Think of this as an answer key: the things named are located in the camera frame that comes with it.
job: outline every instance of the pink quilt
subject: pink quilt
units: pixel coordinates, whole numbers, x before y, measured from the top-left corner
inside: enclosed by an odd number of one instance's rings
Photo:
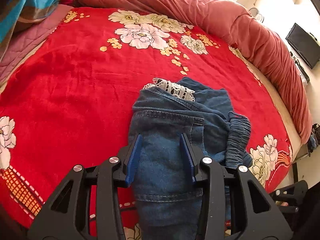
[[[306,143],[312,119],[300,75],[280,37],[257,22],[240,4],[229,0],[78,0],[86,6],[124,8],[164,14],[199,26],[240,50],[278,90]]]
[[[17,64],[54,31],[72,8],[59,4],[53,13],[42,22],[32,25],[29,29],[11,38],[7,51],[0,62],[0,86]]]

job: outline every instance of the white lace trim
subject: white lace trim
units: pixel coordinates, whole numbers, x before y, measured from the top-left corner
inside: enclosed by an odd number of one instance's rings
[[[181,86],[176,83],[172,83],[168,80],[161,79],[161,78],[154,78],[152,81],[153,81],[153,84],[151,83],[146,84],[143,87],[143,89],[148,89],[150,87],[159,87],[167,91],[174,97],[181,98],[187,101],[195,101],[195,98],[193,97],[193,93],[195,93],[195,91],[189,88],[186,88],[184,86]]]

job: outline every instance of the jeans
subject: jeans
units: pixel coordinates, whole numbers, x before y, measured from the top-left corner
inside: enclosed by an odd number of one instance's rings
[[[250,123],[232,112],[227,91],[213,90],[188,77],[178,84],[195,91],[194,102],[151,87],[140,91],[132,108],[129,142],[135,133],[143,138],[132,188],[144,240],[195,239],[202,190],[193,188],[184,174],[179,151],[182,133],[223,166],[252,164],[245,150]],[[226,214],[230,216],[230,205]]]

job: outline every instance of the jeans seam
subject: jeans seam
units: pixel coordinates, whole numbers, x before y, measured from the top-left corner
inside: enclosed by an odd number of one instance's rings
[[[175,195],[153,195],[153,194],[136,194],[136,196],[150,196],[150,197],[178,197],[182,195],[193,194],[193,192],[180,193]]]
[[[175,199],[175,200],[149,200],[149,199],[139,200],[139,199],[137,199],[136,201],[153,202],[153,203],[172,203],[172,202],[188,201],[188,200],[192,200],[192,199],[195,199],[195,198],[198,198],[198,197],[201,197],[201,196],[202,196],[202,194],[195,195],[193,197],[186,198],[186,199]]]
[[[192,118],[192,124],[194,123],[194,124],[201,125],[201,126],[204,125],[203,123],[199,124],[199,123],[193,122],[194,119],[197,119],[198,121],[204,122],[204,119],[203,119],[203,118],[194,117],[194,116],[188,116],[188,115],[184,115],[184,114],[176,114],[176,113],[170,113],[170,112],[163,112],[163,111],[154,111],[154,110],[139,111],[139,112],[136,112],[136,113],[134,114],[135,117],[150,116],[150,117],[160,117],[160,118],[166,118],[166,119],[183,121],[183,120],[179,120],[179,119],[177,119],[177,118],[170,118],[170,117],[167,117],[167,116],[156,116],[156,115],[149,115],[149,114],[141,114],[141,112],[156,112],[156,113],[164,113],[164,114],[172,114],[172,115],[177,115],[177,116],[183,116],[183,117],[187,117],[187,118]]]
[[[193,127],[193,117],[192,117],[192,124],[190,128],[190,144],[192,145],[192,127]]]

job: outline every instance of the blue gripper pad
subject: blue gripper pad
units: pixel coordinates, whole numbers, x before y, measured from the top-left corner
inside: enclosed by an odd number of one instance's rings
[[[139,159],[140,159],[141,147],[142,147],[142,136],[139,134],[134,143],[134,146],[130,155],[130,159],[128,161],[127,175],[125,177],[125,183],[127,187],[129,187],[130,184],[133,182],[134,176],[136,174],[138,164],[139,164]]]
[[[187,179],[194,184],[196,182],[195,179],[195,166],[193,164],[190,152],[187,147],[187,143],[183,137],[183,134],[180,136],[180,153],[183,163],[183,168],[186,174]]]

